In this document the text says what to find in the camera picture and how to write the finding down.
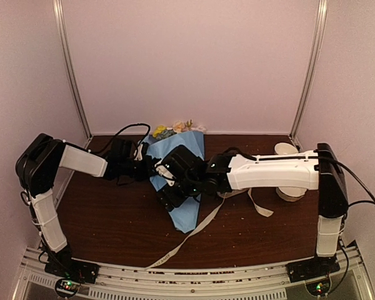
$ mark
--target white tape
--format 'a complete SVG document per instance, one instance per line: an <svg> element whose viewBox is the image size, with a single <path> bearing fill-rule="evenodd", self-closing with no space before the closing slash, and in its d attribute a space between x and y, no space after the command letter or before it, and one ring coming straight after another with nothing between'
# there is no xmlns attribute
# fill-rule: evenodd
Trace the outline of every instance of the white tape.
<svg viewBox="0 0 375 300"><path fill-rule="evenodd" d="M253 197L251 196L251 188L249 189L249 191L247 192L247 194L249 195L249 197L250 197L252 203L254 204L254 207L256 208L256 211L257 211L260 215L262 215L262 216L264 216L264 217L267 217L267 218L268 218L268 217L271 217L271 216L273 215L273 213L274 213L273 211L270 211L269 209L263 208L263 207L257 205L257 204L254 202L254 199L253 199Z"/></svg>
<svg viewBox="0 0 375 300"><path fill-rule="evenodd" d="M158 261L156 261L154 264L148 266L147 268L145 268L145 270L148 270L148 269L151 269L151 268L154 268L154 267L158 267L162 264L164 264L168 259L170 259L171 257L173 257L176 253L178 253L179 249L182 247L182 245L191 237L191 236L194 236L195 234L199 233L200 231L202 231L208 224L210 224L210 222L215 218L216 214L218 213L219 209L221 208L221 206L224 204L225 202L225 198L222 200L222 203L217 206L212 212L210 212L210 214L208 216L206 216L206 218L204 220L202 220L202 222L199 224L198 227L195 228L194 231L192 231L187 237L185 237L185 239L183 240L183 242L181 244L179 244L178 247L176 247L175 249L173 249L172 251L169 251L166 255L164 255L162 258L160 258Z"/></svg>
<svg viewBox="0 0 375 300"><path fill-rule="evenodd" d="M254 199L253 197L251 196L251 189L249 189L249 191L247 192L247 194L249 195L252 203L254 204L254 207L256 208L256 211L264 216L264 217L270 217L273 215L273 211L270 211L269 209L266 209L266 208L263 208L261 206L258 206L255 202L254 202ZM194 231L192 231L187 237L185 237L185 239L183 240L183 242L181 244L179 244L179 246L177 246L176 248L174 248L172 251L169 251L166 255L164 255L162 258L160 258L158 261L156 261L154 264L151 264L150 266L146 267L145 270L148 270L148 269L151 269L151 268L155 268L155 267L158 267L162 264L164 264L168 259L170 259L171 257L173 257L176 253L178 253L179 249L183 246L183 244L191 237L191 236L194 236L195 234L199 233L200 231L202 231L208 224L210 224L210 222L215 218L215 216L217 215L219 209L221 208L221 206L224 204L225 202L225 195L224 195L224 199L222 200L222 203L217 206L216 208L214 208L214 210L212 212L210 212L210 214L195 228Z"/></svg>

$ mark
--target blue napkin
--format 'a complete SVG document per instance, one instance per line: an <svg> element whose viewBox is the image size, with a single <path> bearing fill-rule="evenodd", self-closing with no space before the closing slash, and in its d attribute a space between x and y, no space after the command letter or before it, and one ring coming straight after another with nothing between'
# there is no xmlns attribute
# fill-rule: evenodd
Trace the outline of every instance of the blue napkin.
<svg viewBox="0 0 375 300"><path fill-rule="evenodd" d="M199 131L186 131L160 141L148 136L143 141L150 145L147 149L147 155L153 158L165 158L175 147L185 145L194 155L204 159L204 134ZM167 184L166 180L158 175L150 177L150 181L156 191ZM174 208L169 215L175 228L183 233L188 233L196 228L199 206L198 202L189 197L181 206Z"/></svg>

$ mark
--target pink wall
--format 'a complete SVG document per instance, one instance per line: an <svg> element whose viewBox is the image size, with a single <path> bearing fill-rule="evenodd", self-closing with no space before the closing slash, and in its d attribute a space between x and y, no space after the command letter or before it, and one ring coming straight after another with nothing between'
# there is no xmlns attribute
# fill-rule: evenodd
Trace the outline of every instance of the pink wall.
<svg viewBox="0 0 375 300"><path fill-rule="evenodd" d="M375 193L375 0L330 1L311 97L299 131L305 149L331 144ZM348 180L350 200L369 199ZM375 288L375 206L350 209L355 238Z"/></svg>
<svg viewBox="0 0 375 300"><path fill-rule="evenodd" d="M0 299L37 231L14 172L40 132L83 145L50 0L0 1ZM66 173L57 180L57 187Z"/></svg>
<svg viewBox="0 0 375 300"><path fill-rule="evenodd" d="M317 9L300 0L64 1L92 132L193 118L212 133L288 133Z"/></svg>

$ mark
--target wooden table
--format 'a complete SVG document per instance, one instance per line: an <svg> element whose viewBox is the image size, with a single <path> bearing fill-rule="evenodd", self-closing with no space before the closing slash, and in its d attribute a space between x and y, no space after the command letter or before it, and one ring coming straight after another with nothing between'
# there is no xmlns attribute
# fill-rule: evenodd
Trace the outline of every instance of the wooden table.
<svg viewBox="0 0 375 300"><path fill-rule="evenodd" d="M94 137L92 150L109 137ZM272 154L287 136L205 136L206 157L229 146L249 154ZM298 202L281 200L275 188L256 188L255 201L274 211L259 215L247 194L227 199L210 225L189 239L162 267L221 268L253 266L313 256L316 248L318 192ZM201 222L220 199L204 196ZM73 256L100 263L146 267L176 247L185 234L175 230L157 202L149 181L116 186L114 181L75 172L58 209Z"/></svg>

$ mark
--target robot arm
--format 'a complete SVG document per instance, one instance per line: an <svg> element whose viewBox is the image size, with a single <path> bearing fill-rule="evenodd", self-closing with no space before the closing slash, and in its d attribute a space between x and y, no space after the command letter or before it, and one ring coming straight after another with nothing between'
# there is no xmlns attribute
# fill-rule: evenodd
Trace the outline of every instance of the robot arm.
<svg viewBox="0 0 375 300"><path fill-rule="evenodd" d="M16 173L24 188L24 200L48 248L46 272L86 283L94 283L98 272L98 265L72 259L71 248L61 230L52 190L59 168L108 180L120 175L143 180L154 168L157 174L167 178L168 185L159 191L158 196L169 210L200 193L271 186L319 189L316 252L320 257L334 256L348 202L343 172L338 166L321 159L334 158L329 145L318 144L315 152L289 156L225 152L209 161L203 161L186 147L178 146L156 163L144 155L147 145L140 144L138 149L139 153L131 158L131 142L116 139L111 150L100 157L66 141L40 134L18 159Z"/></svg>
<svg viewBox="0 0 375 300"><path fill-rule="evenodd" d="M316 151L293 155L223 153L209 161L179 146L156 164L158 173L168 178L168 185L159 192L159 197L166 207L176 207L187 197L199 193L226 193L256 187L318 189L316 254L332 257L336 253L342 218L348 211L344 173L331 163L333 159L328 144L318 144Z"/></svg>

